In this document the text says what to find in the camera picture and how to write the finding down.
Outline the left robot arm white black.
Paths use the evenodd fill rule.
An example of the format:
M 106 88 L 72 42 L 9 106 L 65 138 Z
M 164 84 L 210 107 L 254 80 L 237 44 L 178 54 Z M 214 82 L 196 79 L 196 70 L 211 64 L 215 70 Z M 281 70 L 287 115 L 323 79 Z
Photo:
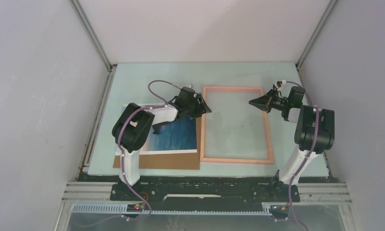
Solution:
M 139 156 L 151 128 L 186 116 L 196 119 L 211 112 L 204 96 L 189 87 L 180 88 L 177 96 L 163 104 L 126 105 L 112 129 L 112 136 L 121 151 L 119 178 L 125 183 L 121 190 L 122 195 L 131 201 L 140 195 L 140 187 L 135 184 L 140 179 Z

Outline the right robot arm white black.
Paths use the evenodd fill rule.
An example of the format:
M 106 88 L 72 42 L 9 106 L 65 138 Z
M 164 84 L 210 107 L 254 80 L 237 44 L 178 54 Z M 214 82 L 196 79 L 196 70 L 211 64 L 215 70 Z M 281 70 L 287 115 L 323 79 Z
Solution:
M 268 195 L 274 201 L 285 198 L 288 190 L 292 192 L 311 161 L 331 149 L 335 141 L 335 112 L 305 105 L 303 98 L 306 90 L 301 86 L 291 87 L 289 95 L 283 97 L 281 84 L 274 84 L 265 95 L 249 101 L 250 105 L 266 113 L 273 109 L 279 110 L 285 121 L 296 124 L 295 148 L 268 188 Z

